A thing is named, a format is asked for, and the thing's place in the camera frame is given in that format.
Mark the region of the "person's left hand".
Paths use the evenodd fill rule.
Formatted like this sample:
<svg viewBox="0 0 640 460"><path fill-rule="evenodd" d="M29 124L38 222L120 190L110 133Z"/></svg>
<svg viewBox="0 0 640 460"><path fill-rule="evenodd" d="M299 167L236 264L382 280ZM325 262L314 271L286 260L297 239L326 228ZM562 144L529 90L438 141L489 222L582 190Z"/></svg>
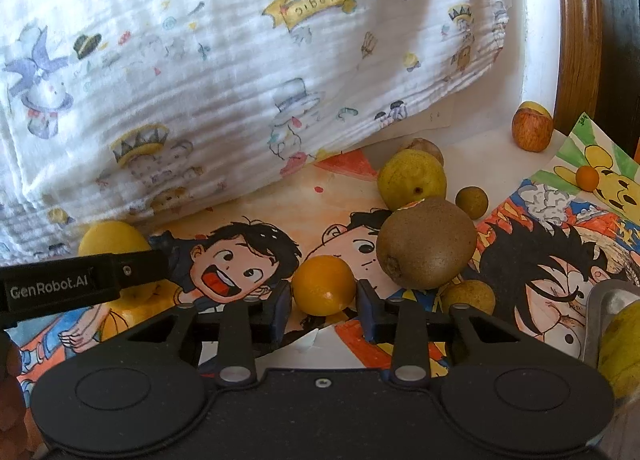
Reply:
<svg viewBox="0 0 640 460"><path fill-rule="evenodd" d="M21 352L1 332L1 458L32 459L41 437L26 410L21 384Z"/></svg>

